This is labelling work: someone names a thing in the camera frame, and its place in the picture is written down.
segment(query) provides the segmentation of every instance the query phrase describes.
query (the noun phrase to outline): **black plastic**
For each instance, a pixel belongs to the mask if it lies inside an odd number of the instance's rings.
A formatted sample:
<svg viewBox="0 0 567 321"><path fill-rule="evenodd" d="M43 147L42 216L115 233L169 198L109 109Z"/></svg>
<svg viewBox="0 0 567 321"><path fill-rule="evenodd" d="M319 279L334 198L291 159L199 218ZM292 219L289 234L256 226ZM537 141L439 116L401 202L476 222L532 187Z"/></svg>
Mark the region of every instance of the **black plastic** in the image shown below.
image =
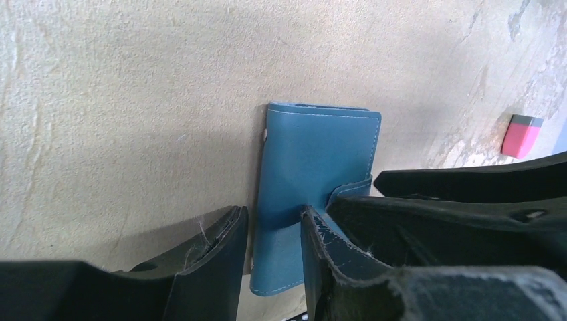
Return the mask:
<svg viewBox="0 0 567 321"><path fill-rule="evenodd" d="M310 320L567 320L567 153L387 171L302 215Z"/></svg>
<svg viewBox="0 0 567 321"><path fill-rule="evenodd" d="M80 261L0 263L0 319L236 320L248 212L231 207L190 240L130 272Z"/></svg>

